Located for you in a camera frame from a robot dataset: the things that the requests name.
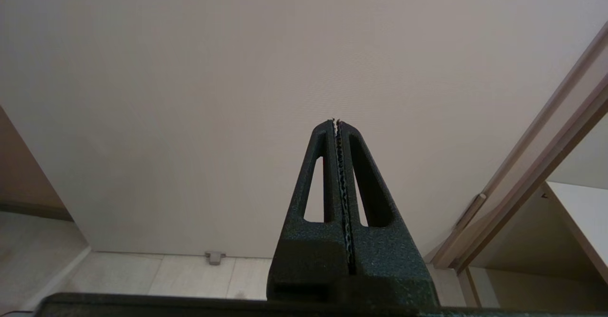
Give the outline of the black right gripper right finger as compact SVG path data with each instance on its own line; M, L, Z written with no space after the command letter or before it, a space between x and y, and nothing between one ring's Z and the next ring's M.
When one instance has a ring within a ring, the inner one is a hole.
M438 307L435 285L361 133L339 120L336 156L348 274L341 303Z

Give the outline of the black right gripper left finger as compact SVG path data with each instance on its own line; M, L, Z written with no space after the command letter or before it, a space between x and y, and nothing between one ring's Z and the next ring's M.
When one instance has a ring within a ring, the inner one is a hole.
M305 219L317 160L322 160L323 220ZM267 278L267 299L326 302L350 273L347 213L339 179L332 120L311 133Z

